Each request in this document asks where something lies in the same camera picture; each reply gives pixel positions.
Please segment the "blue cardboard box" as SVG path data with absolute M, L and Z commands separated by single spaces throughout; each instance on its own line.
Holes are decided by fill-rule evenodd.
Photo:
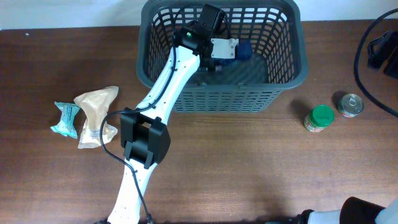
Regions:
M 249 60 L 252 57 L 252 45 L 250 40 L 240 40 L 236 46 L 235 58 L 215 59 L 215 71 L 220 72 L 225 67 L 236 65 L 237 63 Z

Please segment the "small tin can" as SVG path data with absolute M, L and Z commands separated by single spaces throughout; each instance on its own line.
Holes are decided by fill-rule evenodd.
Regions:
M 346 118 L 354 118 L 359 115 L 363 109 L 364 103 L 362 98 L 353 93 L 344 95 L 338 102 L 338 111 L 340 115 Z

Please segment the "grey plastic basket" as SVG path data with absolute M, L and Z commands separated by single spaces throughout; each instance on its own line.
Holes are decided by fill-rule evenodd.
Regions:
M 182 63 L 194 58 L 183 75 Z M 303 83 L 307 56 L 298 5 L 283 1 L 148 1 L 137 76 L 148 87 L 183 78 L 181 113 L 256 113 Z

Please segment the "green lid jar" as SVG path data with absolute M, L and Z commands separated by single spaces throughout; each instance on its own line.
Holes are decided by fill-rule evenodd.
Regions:
M 334 118 L 335 114 L 329 106 L 318 105 L 305 117 L 303 124 L 308 131 L 319 133 L 329 127 Z

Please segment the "tan paper pouch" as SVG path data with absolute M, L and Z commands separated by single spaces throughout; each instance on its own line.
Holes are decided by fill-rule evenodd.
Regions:
M 77 96 L 74 102 L 86 115 L 80 134 L 79 149 L 91 149 L 101 146 L 100 127 L 108 114 L 110 104 L 118 95 L 118 86 L 107 86 Z

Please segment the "teal snack packet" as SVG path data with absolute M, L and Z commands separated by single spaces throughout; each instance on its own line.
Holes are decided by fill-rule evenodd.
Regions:
M 55 102 L 55 106 L 61 111 L 61 117 L 58 124 L 51 126 L 50 129 L 55 133 L 76 139 L 78 136 L 73 122 L 80 107 L 73 103 L 62 102 Z

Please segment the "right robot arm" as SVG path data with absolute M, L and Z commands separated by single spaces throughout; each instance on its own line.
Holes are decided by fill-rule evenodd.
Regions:
M 382 207 L 356 197 L 348 198 L 341 210 L 317 212 L 305 210 L 289 220 L 293 224 L 397 224 L 397 198 Z

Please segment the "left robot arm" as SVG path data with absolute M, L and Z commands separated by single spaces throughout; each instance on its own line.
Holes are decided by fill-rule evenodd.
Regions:
M 174 104 L 201 58 L 210 58 L 212 38 L 228 28 L 226 13 L 202 4 L 197 21 L 173 28 L 170 55 L 147 96 L 131 110 L 118 111 L 124 157 L 106 153 L 124 165 L 124 174 L 114 208 L 104 223 L 139 223 L 140 210 L 147 210 L 144 193 L 150 175 L 170 147 L 167 123 Z

